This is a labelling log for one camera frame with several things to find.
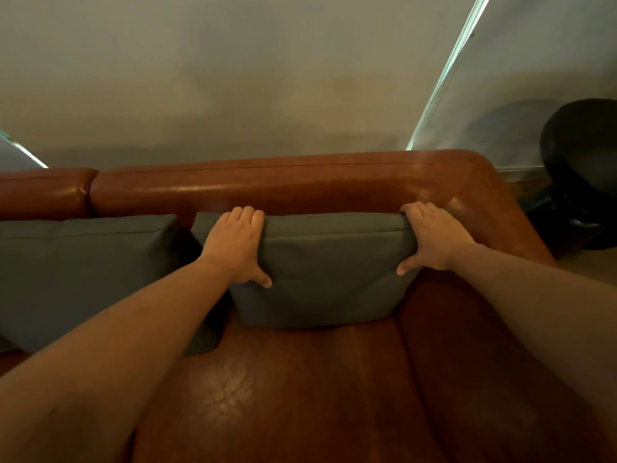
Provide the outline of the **person's right hand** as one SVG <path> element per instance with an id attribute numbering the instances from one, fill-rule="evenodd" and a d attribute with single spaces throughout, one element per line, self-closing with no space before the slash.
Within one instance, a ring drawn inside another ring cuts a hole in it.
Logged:
<path id="1" fill-rule="evenodd" d="M 433 270 L 450 270 L 456 253 L 476 246 L 463 225 L 445 209 L 431 202 L 413 202 L 400 209 L 416 236 L 417 251 L 424 254 L 426 266 Z"/>

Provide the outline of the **person's left hand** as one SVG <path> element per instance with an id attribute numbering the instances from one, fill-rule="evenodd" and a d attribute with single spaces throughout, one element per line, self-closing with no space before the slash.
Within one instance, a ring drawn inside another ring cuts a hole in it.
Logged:
<path id="1" fill-rule="evenodd" d="M 235 207 L 231 213 L 227 228 L 216 232 L 216 223 L 210 230 L 200 257 L 203 262 L 214 268 L 227 279 L 229 284 L 243 284 L 243 267 L 258 264 L 258 247 L 265 223 L 265 214 L 256 210 L 252 218 L 253 231 L 242 231 L 238 226 L 238 217 L 243 207 Z"/>

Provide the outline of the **grey square cushion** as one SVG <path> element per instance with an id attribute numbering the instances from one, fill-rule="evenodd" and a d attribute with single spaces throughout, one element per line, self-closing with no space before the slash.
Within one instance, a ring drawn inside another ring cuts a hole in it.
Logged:
<path id="1" fill-rule="evenodd" d="M 266 216 L 258 265 L 273 284 L 229 287 L 248 326 L 319 328 L 388 317 L 420 269 L 396 273 L 417 252 L 403 214 L 324 213 Z"/>
<path id="2" fill-rule="evenodd" d="M 175 215 L 0 222 L 0 354 L 34 354 L 194 262 Z"/>

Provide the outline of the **person's left forearm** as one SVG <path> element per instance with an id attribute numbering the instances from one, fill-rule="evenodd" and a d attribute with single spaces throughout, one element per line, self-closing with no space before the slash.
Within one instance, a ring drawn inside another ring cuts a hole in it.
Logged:
<path id="1" fill-rule="evenodd" d="M 113 463 L 236 273 L 199 259 L 4 374 L 0 463 Z"/>

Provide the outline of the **person's right forearm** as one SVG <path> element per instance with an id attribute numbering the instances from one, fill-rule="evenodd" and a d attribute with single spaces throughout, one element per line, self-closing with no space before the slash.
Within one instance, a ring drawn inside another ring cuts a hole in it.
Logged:
<path id="1" fill-rule="evenodd" d="M 617 432 L 617 287 L 479 244 L 449 268 Z"/>

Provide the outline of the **brown leather sofa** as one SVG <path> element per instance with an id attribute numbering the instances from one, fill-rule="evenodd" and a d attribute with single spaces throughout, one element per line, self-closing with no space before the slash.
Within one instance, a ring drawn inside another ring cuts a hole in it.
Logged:
<path id="1" fill-rule="evenodd" d="M 97 171 L 0 171 L 0 220 L 452 211 L 490 248 L 555 266 L 493 165 L 468 150 L 311 155 Z M 583 400 L 451 272 L 422 270 L 394 315 L 274 330 L 227 316 L 181 359 L 121 462 L 617 463 Z"/>

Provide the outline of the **black round chair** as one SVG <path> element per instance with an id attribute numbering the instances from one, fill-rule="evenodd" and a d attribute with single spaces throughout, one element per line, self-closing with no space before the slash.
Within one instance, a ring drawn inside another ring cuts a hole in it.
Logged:
<path id="1" fill-rule="evenodd" d="M 560 107 L 539 147 L 551 183 L 519 204 L 552 256 L 617 248 L 617 99 Z"/>

